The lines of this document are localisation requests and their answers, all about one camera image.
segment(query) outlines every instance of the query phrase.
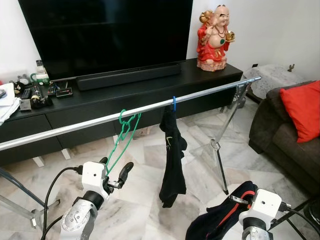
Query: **marble floor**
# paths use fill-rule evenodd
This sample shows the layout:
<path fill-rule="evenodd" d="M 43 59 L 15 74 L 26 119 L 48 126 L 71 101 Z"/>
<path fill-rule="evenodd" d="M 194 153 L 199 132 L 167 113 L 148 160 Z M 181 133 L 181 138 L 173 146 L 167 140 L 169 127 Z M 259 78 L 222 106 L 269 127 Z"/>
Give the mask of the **marble floor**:
<path fill-rule="evenodd" d="M 247 99 L 239 109 L 225 134 L 221 145 L 221 158 L 232 192 L 244 181 L 251 180 L 260 188 L 279 194 L 283 201 L 293 207 L 308 196 L 268 156 L 255 153 L 249 146 L 249 130 L 258 105 Z M 181 135 L 188 143 L 182 159 L 186 182 L 186 195 L 179 195 L 172 208 L 162 208 L 159 191 L 166 166 L 166 143 L 164 133 L 158 125 L 150 134 L 131 142 L 127 151 L 112 170 L 110 178 L 117 180 L 121 168 L 129 161 L 134 167 L 121 190 L 115 190 L 105 202 L 95 221 L 91 240 L 183 240 L 190 223 L 206 207 L 219 205 L 226 195 L 216 175 L 216 164 L 212 161 L 210 139 L 214 137 L 228 109 L 202 112 L 177 120 Z M 120 143 L 114 158 L 121 152 L 125 142 Z M 113 138 L 106 138 L 72 148 L 72 158 L 65 160 L 61 152 L 44 155 L 44 167 L 37 167 L 33 160 L 7 165 L 4 168 L 27 188 L 44 200 L 47 189 L 56 174 L 65 167 L 81 165 L 87 161 L 99 161 L 108 156 L 114 146 Z M 40 205 L 21 190 L 0 178 L 0 194 L 22 207 L 32 210 Z M 49 202 L 56 199 L 61 204 L 48 213 L 50 223 L 72 206 L 77 196 L 82 196 L 81 177 L 72 170 L 66 171 L 53 187 Z M 292 221 L 307 239 L 319 240 L 314 231 L 298 216 Z M 59 239 L 60 224 L 48 233 L 49 240 Z M 299 235 L 286 222 L 272 230 L 275 240 L 300 240 Z M 238 223 L 223 238 L 241 239 L 242 226 Z M 0 206 L 0 240 L 36 240 L 41 231 L 33 229 L 29 220 Z"/>

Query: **red stripe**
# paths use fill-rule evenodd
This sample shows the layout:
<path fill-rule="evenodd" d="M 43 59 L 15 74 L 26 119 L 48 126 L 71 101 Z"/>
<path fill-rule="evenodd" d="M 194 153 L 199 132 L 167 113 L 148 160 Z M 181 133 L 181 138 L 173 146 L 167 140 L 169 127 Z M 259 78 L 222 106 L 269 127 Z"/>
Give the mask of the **red stripe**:
<path fill-rule="evenodd" d="M 244 194 L 242 194 L 241 199 L 243 199 L 246 195 L 255 195 L 254 191 L 246 191 Z M 222 219 L 222 221 L 219 223 L 218 227 L 223 224 L 238 208 L 239 203 L 236 203 L 235 206 L 231 209 L 231 211 Z"/>

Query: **black tv cabinet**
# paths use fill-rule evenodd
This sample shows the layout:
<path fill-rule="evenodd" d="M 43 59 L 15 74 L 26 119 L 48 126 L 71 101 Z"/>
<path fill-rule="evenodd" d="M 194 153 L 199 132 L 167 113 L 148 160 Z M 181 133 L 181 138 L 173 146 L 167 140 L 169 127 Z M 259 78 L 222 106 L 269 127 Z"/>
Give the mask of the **black tv cabinet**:
<path fill-rule="evenodd" d="M 71 82 L 69 84 L 72 86 L 73 97 L 54 97 L 52 106 L 30 112 L 17 111 L 11 115 L 10 119 L 0 126 L 0 143 L 119 113 L 122 109 L 130 110 L 168 100 L 173 96 L 180 97 L 233 83 L 241 79 L 242 73 L 229 64 L 224 70 L 217 72 L 202 71 L 197 67 L 197 59 L 194 58 L 181 63 L 181 74 L 178 75 L 87 91 L 80 91 L 77 84 Z M 235 91 L 235 88 L 230 88 L 181 102 L 177 105 L 177 117 L 182 118 L 229 105 Z M 162 108 L 143 113 L 138 128 L 160 123 L 162 113 Z M 3 150 L 0 151 L 0 166 L 114 136 L 120 131 L 119 122 L 113 121 Z"/>

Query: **bottle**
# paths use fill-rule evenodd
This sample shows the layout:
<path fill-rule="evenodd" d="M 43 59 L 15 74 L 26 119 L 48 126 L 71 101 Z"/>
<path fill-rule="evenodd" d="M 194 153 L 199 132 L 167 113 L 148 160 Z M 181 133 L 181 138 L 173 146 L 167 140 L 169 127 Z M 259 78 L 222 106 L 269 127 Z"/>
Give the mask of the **bottle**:
<path fill-rule="evenodd" d="M 47 74 L 47 71 L 44 67 L 44 64 L 42 60 L 36 61 L 36 81 L 40 84 L 49 84 L 49 76 Z"/>

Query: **lace tablecloth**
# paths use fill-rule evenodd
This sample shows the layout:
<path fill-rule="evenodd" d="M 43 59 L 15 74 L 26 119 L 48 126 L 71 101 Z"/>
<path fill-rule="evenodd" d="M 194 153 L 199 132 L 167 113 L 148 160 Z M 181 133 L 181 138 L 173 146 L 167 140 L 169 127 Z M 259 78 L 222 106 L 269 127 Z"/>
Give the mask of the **lace tablecloth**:
<path fill-rule="evenodd" d="M 288 72 L 283 66 L 275 64 L 250 68 L 243 73 L 243 76 L 247 79 L 255 76 L 262 77 L 261 80 L 255 81 L 251 85 L 254 95 L 261 99 L 265 99 L 267 92 L 272 89 L 305 82 L 301 76 Z"/>

